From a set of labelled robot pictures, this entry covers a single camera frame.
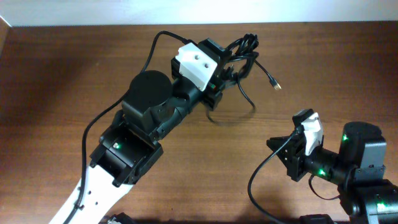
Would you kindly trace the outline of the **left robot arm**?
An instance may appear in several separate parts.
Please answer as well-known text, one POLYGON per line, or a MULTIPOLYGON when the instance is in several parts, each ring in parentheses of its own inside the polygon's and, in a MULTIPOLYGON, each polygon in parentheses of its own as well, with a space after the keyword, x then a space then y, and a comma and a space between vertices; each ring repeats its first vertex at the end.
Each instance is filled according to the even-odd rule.
POLYGON ((231 57, 231 49, 211 39, 189 41, 172 59, 171 75, 136 75, 98 146, 83 156, 81 179, 52 222, 99 223, 160 158, 160 141, 196 105, 213 109, 220 102, 231 57))

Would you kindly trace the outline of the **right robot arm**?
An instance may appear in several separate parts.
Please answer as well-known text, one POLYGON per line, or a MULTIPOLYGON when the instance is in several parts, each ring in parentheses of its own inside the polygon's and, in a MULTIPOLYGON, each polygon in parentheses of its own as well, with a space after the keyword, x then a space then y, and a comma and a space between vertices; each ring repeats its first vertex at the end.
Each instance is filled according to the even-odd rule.
POLYGON ((292 180, 298 182, 310 173, 337 185, 340 205, 351 223, 397 223, 397 186, 384 178, 386 140, 378 126, 363 121, 346 123, 340 149, 333 152, 323 146, 318 113, 301 110, 292 121, 297 134, 266 142, 292 180))

